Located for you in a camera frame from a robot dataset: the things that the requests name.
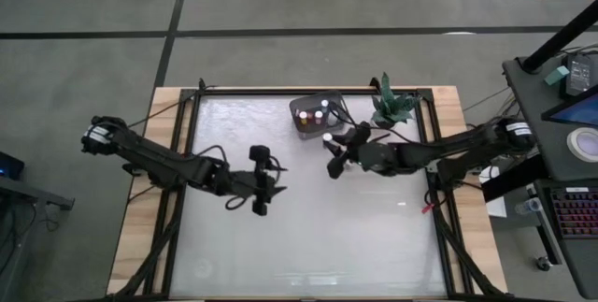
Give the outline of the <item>white tape roll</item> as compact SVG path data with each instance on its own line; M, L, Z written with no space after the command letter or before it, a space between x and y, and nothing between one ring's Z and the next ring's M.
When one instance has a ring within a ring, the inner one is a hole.
M598 130L577 128L567 136L566 143L577 159L586 163L598 163Z

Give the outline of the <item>clear plastic water bottle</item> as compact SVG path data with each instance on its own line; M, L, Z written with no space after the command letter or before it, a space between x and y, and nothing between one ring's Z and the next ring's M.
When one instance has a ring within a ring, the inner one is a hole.
M515 206L515 211L519 215L527 215L536 212L540 212L543 210L543 206L541 200L538 197L532 197L522 202L519 202Z

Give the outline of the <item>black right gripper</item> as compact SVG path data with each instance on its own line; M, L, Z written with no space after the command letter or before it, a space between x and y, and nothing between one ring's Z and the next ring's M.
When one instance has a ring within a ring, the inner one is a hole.
M336 180L341 176L346 162L359 162L359 148L368 142L371 129L368 122L360 122L350 127L345 134L333 135L333 141L338 145L332 141L322 142L323 147L333 155L333 159L327 164L328 175L332 179Z

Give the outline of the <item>green leafy plant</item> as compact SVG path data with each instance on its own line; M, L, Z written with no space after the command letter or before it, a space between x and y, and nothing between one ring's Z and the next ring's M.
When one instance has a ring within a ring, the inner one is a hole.
M411 111L420 103L420 98L417 95L401 93L396 96L392 91L390 78L386 72L382 73L381 80L373 78L372 82L377 84L379 98L372 97L375 111L371 121L386 119L397 124L399 122L407 123L413 119Z

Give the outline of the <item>black backlit keyboard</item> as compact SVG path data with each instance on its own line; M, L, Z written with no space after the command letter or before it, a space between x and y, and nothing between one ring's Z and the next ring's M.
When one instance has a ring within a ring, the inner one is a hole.
M598 187L554 188L549 199L562 238L598 238Z

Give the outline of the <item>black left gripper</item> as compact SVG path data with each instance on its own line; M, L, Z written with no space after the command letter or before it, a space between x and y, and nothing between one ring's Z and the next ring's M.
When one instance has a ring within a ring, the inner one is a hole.
M252 211L258 216L267 215L267 205L271 203L272 197L286 190L286 186L275 186L275 181L270 181L268 171L280 173L284 168L277 166L271 151L264 145L253 145L249 148L249 159L255 163L253 178Z

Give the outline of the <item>black stand pole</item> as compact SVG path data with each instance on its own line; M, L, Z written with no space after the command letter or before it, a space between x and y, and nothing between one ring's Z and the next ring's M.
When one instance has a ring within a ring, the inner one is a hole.
M566 45L590 29L597 22L598 0L594 0L531 56L523 60L520 63L521 69L527 73L533 74L548 59L555 56Z

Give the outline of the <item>black device with blue light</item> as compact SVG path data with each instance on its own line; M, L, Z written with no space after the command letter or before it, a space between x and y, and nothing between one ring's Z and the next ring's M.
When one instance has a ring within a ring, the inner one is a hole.
M0 177L20 180L23 170L23 161L0 151Z

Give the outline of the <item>grey plastic bin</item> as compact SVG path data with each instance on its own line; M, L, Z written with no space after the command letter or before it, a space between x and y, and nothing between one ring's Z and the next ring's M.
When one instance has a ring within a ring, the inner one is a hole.
M322 100L329 101L329 107L325 110L323 110L320 105ZM340 112L343 103L344 99L342 94L336 90L314 93L293 99L290 102L289 107L298 136L303 140L307 140L319 137L324 133L335 132L342 129L344 123L341 122L341 120L346 121L348 119ZM309 130L308 128L302 130L298 118L299 113L301 111L306 111L308 113L316 110L320 110L323 113L323 127L316 131Z

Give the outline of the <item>dark grey side desk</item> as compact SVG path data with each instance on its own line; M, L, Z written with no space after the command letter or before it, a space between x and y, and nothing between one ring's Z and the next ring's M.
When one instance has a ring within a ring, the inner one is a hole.
M552 59L535 74L528 74L518 60L503 63L507 84L536 139L538 154L503 174L501 180L505 184L495 192L506 193L531 183L535 186L577 290L586 299L598 299L598 235L564 237L553 206L554 192L564 194L567 188L598 191L598 164L578 160L566 147L566 136L576 127L541 119L544 111L561 103L558 89L543 81L549 70L556 67L557 61Z

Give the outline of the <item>dark low desk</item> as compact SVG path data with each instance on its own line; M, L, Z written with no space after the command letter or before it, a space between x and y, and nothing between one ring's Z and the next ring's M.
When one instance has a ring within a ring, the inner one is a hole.
M0 302L14 295L32 234L47 205L71 210L75 199L40 190L20 180L0 177Z

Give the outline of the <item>white paper sheet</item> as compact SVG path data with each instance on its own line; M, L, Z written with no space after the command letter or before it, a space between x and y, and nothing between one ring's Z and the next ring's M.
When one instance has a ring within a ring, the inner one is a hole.
M484 168L478 175L478 180L481 184L484 182L496 178L500 175L500 169L498 166L488 166ZM497 218L506 218L505 200L502 197L494 199L486 204L487 211L490 216Z

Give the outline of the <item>blue-lit computer screen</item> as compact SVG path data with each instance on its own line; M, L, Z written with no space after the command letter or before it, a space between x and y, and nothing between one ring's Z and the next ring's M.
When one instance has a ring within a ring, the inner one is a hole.
M598 127L598 84L543 112L541 119Z

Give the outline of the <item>wooden table board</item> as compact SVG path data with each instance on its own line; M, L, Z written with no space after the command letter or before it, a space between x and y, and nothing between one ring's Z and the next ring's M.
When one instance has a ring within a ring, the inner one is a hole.
M422 92L428 98L421 102L426 135L436 131L447 137L465 130L462 105L455 86L405 86L403 89ZM186 101L180 107L176 103L192 91L192 87L156 89L149 107L152 118L146 125L144 136L163 145L172 143L178 151L182 151L184 145L191 141L192 103ZM466 181L465 186L453 193L448 201L451 207L444 207L443 214L447 220L460 224L464 247L490 282L505 292L505 274L491 228L491 217L483 194L477 188L479 181L474 177L468 177ZM154 236L161 234L172 220L178 195L163 194L158 188L151 189L149 179L140 176L133 179L129 198L131 202L126 207L107 285L108 295L124 288L141 267L150 253Z

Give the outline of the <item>small teal box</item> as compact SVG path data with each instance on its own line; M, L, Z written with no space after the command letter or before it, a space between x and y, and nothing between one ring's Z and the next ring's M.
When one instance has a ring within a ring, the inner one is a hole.
M552 86L552 85L555 85L556 83L560 82L562 79L564 79L569 74L570 74L569 69L564 65L560 65L544 77L544 82L547 85Z

